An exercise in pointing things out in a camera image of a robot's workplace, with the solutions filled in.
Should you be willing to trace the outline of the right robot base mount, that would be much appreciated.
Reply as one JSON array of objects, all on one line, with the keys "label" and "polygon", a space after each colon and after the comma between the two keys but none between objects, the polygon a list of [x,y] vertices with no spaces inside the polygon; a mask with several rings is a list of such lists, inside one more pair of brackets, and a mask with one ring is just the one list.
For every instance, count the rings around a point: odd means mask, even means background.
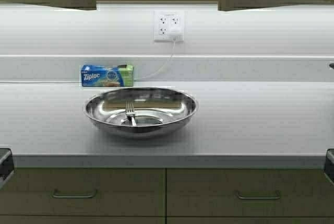
[{"label": "right robot base mount", "polygon": [[334,163],[333,163],[333,149],[328,149],[326,152],[326,160],[324,165],[324,174],[326,178],[333,184],[334,183]]}]

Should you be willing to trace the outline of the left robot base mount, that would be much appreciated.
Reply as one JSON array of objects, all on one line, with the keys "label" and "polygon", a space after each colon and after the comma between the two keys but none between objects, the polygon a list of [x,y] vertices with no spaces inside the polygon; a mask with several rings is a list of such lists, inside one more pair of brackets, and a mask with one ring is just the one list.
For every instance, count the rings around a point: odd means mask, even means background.
[{"label": "left robot base mount", "polygon": [[1,148],[1,188],[15,173],[13,153],[9,148]]}]

